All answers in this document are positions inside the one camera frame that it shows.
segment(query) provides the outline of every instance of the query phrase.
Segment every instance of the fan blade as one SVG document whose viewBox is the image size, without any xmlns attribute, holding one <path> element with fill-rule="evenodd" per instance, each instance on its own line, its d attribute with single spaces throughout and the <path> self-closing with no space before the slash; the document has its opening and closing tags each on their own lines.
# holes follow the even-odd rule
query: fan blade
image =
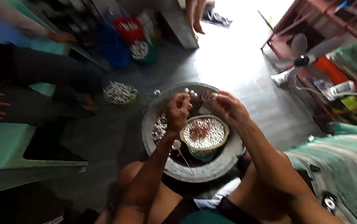
<svg viewBox="0 0 357 224">
<path fill-rule="evenodd" d="M 283 58 L 279 61 L 277 61 L 277 63 L 275 64 L 275 66 L 277 66 L 277 68 L 279 69 L 285 69 L 287 67 L 290 67 L 293 65 L 293 59 L 292 58 Z"/>
<path fill-rule="evenodd" d="M 299 57 L 301 55 L 304 55 L 306 50 L 307 50 L 307 38 L 305 37 L 305 34 L 299 33 L 292 40 L 291 52 L 293 56 Z"/>
<path fill-rule="evenodd" d="M 313 55 L 316 58 L 319 58 L 320 56 L 330 53 L 331 51 L 340 47 L 344 40 L 345 39 L 343 36 L 337 36 L 330 38 L 329 40 L 325 40 L 313 47 L 309 52 L 307 52 L 307 55 Z"/>
</svg>

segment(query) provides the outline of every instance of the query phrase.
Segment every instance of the green bowl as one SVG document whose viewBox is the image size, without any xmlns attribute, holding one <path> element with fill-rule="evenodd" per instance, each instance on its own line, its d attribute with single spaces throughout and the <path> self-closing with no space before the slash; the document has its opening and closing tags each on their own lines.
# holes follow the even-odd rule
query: green bowl
<svg viewBox="0 0 357 224">
<path fill-rule="evenodd" d="M 125 84 L 125 85 L 131 86 L 131 88 L 135 89 L 134 86 L 132 86 L 132 85 L 130 85 L 130 84 Z M 135 92 L 135 93 L 134 93 L 134 96 L 133 96 L 129 101 L 127 101 L 126 103 L 115 103 L 115 102 L 113 102 L 113 101 L 111 101 L 111 100 L 108 100 L 108 95 L 106 94 L 105 91 L 103 92 L 103 95 L 104 95 L 105 100 L 108 101 L 109 103 L 111 103 L 111 104 L 123 105 L 123 104 L 129 104 L 129 103 L 133 102 L 133 101 L 136 99 L 136 97 L 137 97 L 137 92 Z"/>
<path fill-rule="evenodd" d="M 200 149 L 192 149 L 191 147 L 191 150 L 192 150 L 192 153 L 196 154 L 195 151 L 204 151 L 204 153 L 206 154 L 206 157 L 210 154 L 212 154 L 217 148 L 221 147 L 222 145 L 224 145 L 227 141 L 227 138 L 228 138 L 228 135 L 229 135 L 229 127 L 226 123 L 224 123 L 220 118 L 216 117 L 216 116 L 213 116 L 213 115 L 200 115 L 200 116 L 195 116 L 195 117 L 192 117 L 190 119 L 187 120 L 187 124 L 189 122 L 191 122 L 192 120 L 195 120 L 195 119 L 198 119 L 198 118 L 214 118 L 216 119 L 217 121 L 219 121 L 223 127 L 224 127 L 224 138 L 223 140 L 218 144 L 218 145 L 215 145 L 215 146 L 211 146 L 211 147 L 207 147 L 207 148 L 200 148 Z M 180 131 L 180 139 L 185 142 L 185 144 L 187 144 L 187 146 L 189 146 L 189 144 L 187 143 L 187 141 L 185 140 L 184 138 L 184 128 L 181 129 Z"/>
</svg>

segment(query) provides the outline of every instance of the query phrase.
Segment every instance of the round bowl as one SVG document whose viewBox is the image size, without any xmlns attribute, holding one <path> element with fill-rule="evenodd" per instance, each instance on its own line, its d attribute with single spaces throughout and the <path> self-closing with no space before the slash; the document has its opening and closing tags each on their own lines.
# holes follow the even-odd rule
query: round bowl
<svg viewBox="0 0 357 224">
<path fill-rule="evenodd" d="M 134 86 L 132 86 L 132 85 L 130 85 L 130 84 L 125 84 L 125 85 L 130 86 L 131 88 L 135 89 Z M 133 101 L 136 99 L 136 97 L 137 97 L 137 92 L 135 92 L 135 93 L 134 93 L 134 96 L 133 96 L 130 100 L 128 100 L 126 103 L 115 103 L 115 102 L 112 102 L 111 100 L 108 99 L 108 95 L 106 94 L 105 91 L 103 91 L 103 95 L 104 95 L 104 99 L 105 99 L 107 102 L 109 102 L 109 103 L 111 103 L 111 104 L 123 105 L 123 104 L 129 104 L 129 103 L 133 102 Z"/>
<path fill-rule="evenodd" d="M 191 121 L 193 121 L 195 119 L 199 119 L 199 118 L 214 118 L 218 122 L 220 122 L 224 127 L 224 138 L 223 138 L 223 140 L 218 145 L 214 145 L 214 146 L 207 147 L 207 148 L 193 149 L 193 148 L 190 147 L 190 145 L 188 144 L 188 142 L 186 141 L 186 139 L 184 137 L 184 129 L 185 129 L 185 127 L 180 131 L 180 139 L 181 139 L 181 141 L 185 142 L 185 144 L 187 144 L 189 146 L 189 148 L 191 149 L 191 152 L 193 154 L 195 154 L 195 155 L 197 155 L 199 157 L 207 157 L 208 155 L 212 154 L 217 148 L 221 147 L 222 145 L 224 145 L 226 143 L 228 135 L 229 135 L 229 127 L 220 118 L 218 118 L 218 117 L 216 117 L 214 115 L 195 116 L 195 117 L 192 117 L 192 118 L 188 119 L 187 120 L 187 124 L 189 124 Z"/>
</svg>

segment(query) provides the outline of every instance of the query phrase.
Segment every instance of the round tray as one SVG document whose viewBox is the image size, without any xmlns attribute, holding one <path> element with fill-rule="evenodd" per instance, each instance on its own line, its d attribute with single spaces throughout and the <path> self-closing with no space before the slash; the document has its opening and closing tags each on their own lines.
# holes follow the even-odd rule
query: round tray
<svg viewBox="0 0 357 224">
<path fill-rule="evenodd" d="M 182 93 L 185 88 L 193 89 L 198 95 L 207 90 L 212 92 L 217 90 L 217 88 L 203 83 L 181 83 L 163 91 L 160 97 L 155 98 L 149 104 L 142 118 L 142 141 L 149 155 L 152 155 L 156 150 L 151 133 L 159 113 L 166 108 L 166 104 L 175 94 Z M 203 115 L 215 115 L 225 122 L 224 117 L 213 107 L 211 102 L 203 103 L 200 113 Z M 214 180 L 226 174 L 238 161 L 237 155 L 241 155 L 243 152 L 242 141 L 232 128 L 230 128 L 230 135 L 227 137 L 226 144 L 221 146 L 219 150 L 221 150 L 221 154 L 210 163 L 191 167 L 195 175 L 192 174 L 188 166 L 178 164 L 170 157 L 167 159 L 164 172 L 168 176 L 184 182 L 201 183 Z"/>
</svg>

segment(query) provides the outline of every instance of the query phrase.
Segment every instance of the plastic container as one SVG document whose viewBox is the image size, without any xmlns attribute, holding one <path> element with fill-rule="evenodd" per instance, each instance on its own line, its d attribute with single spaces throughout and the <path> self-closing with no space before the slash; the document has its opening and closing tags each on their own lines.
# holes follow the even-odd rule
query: plastic container
<svg viewBox="0 0 357 224">
<path fill-rule="evenodd" d="M 133 22 L 138 28 L 135 30 L 126 30 L 120 26 L 120 23 Z M 119 32 L 120 37 L 126 43 L 127 46 L 130 46 L 137 39 L 144 39 L 144 34 L 142 33 L 141 23 L 137 20 L 136 17 L 131 18 L 115 18 L 113 21 L 113 26 Z"/>
<path fill-rule="evenodd" d="M 111 66 L 126 67 L 130 63 L 130 50 L 123 44 L 115 28 L 104 23 L 96 37 L 102 54 Z"/>
</svg>

